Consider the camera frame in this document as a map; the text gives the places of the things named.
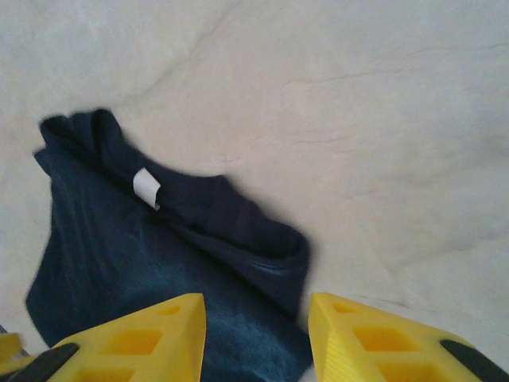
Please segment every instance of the white fabric surface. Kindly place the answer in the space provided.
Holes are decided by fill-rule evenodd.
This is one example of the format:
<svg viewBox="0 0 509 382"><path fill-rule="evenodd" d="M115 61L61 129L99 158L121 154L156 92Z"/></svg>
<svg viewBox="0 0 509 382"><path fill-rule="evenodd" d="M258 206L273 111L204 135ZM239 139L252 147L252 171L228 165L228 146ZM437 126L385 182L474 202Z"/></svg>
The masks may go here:
<svg viewBox="0 0 509 382"><path fill-rule="evenodd" d="M30 352L37 122L105 106L159 162L229 174L308 234L303 318L327 291L509 369L507 0L3 1L0 76L0 322Z"/></svg>

